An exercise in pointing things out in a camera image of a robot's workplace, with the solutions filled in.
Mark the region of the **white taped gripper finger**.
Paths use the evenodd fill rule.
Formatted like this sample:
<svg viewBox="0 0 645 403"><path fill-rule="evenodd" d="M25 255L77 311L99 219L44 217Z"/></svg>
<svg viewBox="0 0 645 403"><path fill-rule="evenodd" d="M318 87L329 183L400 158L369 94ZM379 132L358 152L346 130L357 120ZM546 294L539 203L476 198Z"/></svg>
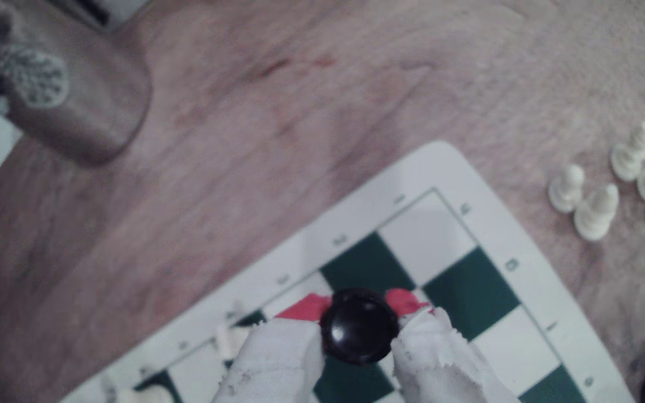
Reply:
<svg viewBox="0 0 645 403"><path fill-rule="evenodd" d="M389 289L385 300L399 319L390 352L405 402L520 402L442 307L407 289Z"/></svg>
<svg viewBox="0 0 645 403"><path fill-rule="evenodd" d="M309 402L325 367L320 319L331 304L310 293L256 325L212 402Z"/></svg>

